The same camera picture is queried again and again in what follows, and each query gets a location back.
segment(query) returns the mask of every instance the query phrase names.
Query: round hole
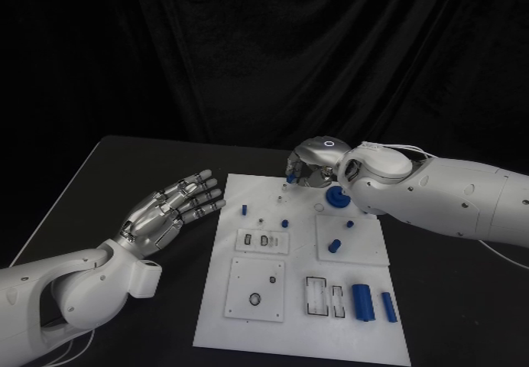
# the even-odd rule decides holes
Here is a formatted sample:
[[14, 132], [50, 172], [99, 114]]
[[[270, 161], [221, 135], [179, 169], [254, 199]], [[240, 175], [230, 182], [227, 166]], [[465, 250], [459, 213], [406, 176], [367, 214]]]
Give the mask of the round hole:
[[261, 296], [259, 293], [251, 294], [251, 305], [257, 306], [261, 303]]

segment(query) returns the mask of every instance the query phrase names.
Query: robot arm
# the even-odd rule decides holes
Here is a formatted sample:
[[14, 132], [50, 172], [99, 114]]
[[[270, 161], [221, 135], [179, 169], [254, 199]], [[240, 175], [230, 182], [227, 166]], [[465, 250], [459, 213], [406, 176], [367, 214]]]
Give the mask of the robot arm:
[[[84, 250], [0, 270], [0, 366], [27, 364], [93, 331], [120, 312], [129, 294], [153, 297], [162, 267], [145, 260], [182, 226], [221, 209], [207, 170], [156, 191], [135, 207], [119, 235]], [[64, 322], [41, 327], [41, 294], [52, 282]]]
[[[303, 162], [322, 166], [322, 179], [300, 178]], [[445, 235], [529, 247], [529, 176], [470, 161], [411, 161], [385, 145], [348, 149], [341, 140], [316, 137], [292, 154], [290, 182], [325, 187], [332, 174], [367, 213], [390, 213]]]

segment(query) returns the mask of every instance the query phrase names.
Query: black curtain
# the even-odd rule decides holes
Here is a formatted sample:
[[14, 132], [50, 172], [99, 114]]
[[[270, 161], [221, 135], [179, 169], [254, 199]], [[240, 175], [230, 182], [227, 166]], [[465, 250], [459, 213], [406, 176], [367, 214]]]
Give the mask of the black curtain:
[[328, 134], [529, 173], [528, 1], [0, 7], [16, 247], [109, 134], [286, 149]]

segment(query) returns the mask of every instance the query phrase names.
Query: blue block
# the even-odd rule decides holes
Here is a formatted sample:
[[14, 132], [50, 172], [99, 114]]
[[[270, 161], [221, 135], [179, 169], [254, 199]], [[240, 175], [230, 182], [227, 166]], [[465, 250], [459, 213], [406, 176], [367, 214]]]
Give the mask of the blue block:
[[351, 203], [351, 197], [342, 194], [341, 186], [334, 186], [326, 191], [326, 199], [335, 208], [345, 208]]
[[339, 251], [341, 246], [342, 246], [342, 242], [339, 241], [339, 239], [336, 239], [334, 243], [329, 245], [329, 252], [335, 254], [336, 251]]
[[354, 288], [354, 303], [357, 320], [374, 321], [375, 310], [372, 309], [372, 292], [367, 284], [355, 284]]
[[391, 323], [396, 323], [397, 322], [397, 315], [396, 315], [394, 302], [391, 301], [390, 292], [383, 293], [383, 301], [384, 301], [384, 308], [387, 308], [388, 321]]

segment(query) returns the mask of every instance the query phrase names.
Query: black table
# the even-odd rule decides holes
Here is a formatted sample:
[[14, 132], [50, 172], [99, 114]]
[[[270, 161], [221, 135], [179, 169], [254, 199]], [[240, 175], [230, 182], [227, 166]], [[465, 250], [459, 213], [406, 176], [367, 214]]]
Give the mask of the black table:
[[[290, 152], [178, 141], [107, 137], [64, 193], [16, 263], [96, 248], [114, 237], [145, 196], [204, 169], [225, 188], [228, 173], [283, 176]], [[529, 365], [529, 271], [479, 242], [446, 237], [383, 216], [391, 276], [414, 365]], [[158, 295], [129, 302], [97, 329], [91, 348], [71, 365], [374, 365], [195, 348], [218, 213], [191, 223], [152, 259], [163, 273]], [[504, 245], [529, 263], [529, 250]], [[44, 299], [44, 318], [52, 317]], [[74, 342], [76, 353], [89, 336]], [[35, 365], [64, 352], [64, 347]]]

